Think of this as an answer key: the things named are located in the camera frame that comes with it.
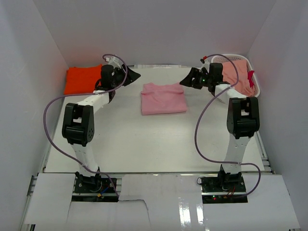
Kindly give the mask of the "pink t shirt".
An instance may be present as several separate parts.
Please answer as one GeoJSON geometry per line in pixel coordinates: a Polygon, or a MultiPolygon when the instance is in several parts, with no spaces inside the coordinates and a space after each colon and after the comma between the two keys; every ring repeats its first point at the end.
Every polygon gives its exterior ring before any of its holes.
{"type": "Polygon", "coordinates": [[[188,107],[184,89],[179,83],[156,85],[147,83],[141,91],[141,113],[147,115],[185,113],[188,107]]]}

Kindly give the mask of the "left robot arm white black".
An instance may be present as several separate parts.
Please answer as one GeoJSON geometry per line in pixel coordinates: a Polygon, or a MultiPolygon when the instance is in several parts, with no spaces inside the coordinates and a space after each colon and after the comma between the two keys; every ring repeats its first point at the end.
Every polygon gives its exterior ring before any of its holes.
{"type": "Polygon", "coordinates": [[[62,136],[72,146],[80,165],[75,173],[79,183],[90,192],[98,192],[103,187],[100,168],[95,161],[90,142],[94,138],[94,114],[110,103],[119,86],[127,86],[141,77],[141,74],[111,64],[101,67],[101,77],[94,85],[94,94],[78,103],[68,103],[64,110],[62,136]]]}

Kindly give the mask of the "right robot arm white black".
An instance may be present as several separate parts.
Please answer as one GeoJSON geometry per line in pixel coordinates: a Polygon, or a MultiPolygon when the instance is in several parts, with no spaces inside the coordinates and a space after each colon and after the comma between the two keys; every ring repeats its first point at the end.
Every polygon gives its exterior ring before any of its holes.
{"type": "Polygon", "coordinates": [[[244,186],[242,166],[248,143],[259,130],[257,97],[240,96],[235,85],[223,80],[223,65],[210,63],[209,68],[191,68],[180,85],[194,89],[206,87],[214,99],[228,103],[227,130],[230,134],[226,157],[218,161],[220,169],[216,177],[201,177],[197,183],[203,190],[232,192],[244,186]]]}

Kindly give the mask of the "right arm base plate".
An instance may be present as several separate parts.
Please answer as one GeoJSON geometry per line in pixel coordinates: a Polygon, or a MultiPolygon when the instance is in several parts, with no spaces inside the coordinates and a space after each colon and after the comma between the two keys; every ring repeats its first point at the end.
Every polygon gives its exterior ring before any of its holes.
{"type": "Polygon", "coordinates": [[[203,204],[248,203],[243,177],[239,183],[220,186],[217,177],[200,176],[196,183],[201,187],[203,204]]]}

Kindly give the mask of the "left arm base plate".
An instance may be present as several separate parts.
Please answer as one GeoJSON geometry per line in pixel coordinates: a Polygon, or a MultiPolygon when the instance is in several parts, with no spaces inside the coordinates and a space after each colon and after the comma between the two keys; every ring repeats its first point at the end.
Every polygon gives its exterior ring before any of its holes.
{"type": "Polygon", "coordinates": [[[96,184],[75,179],[72,202],[116,203],[118,196],[108,178],[101,178],[96,184]]]}

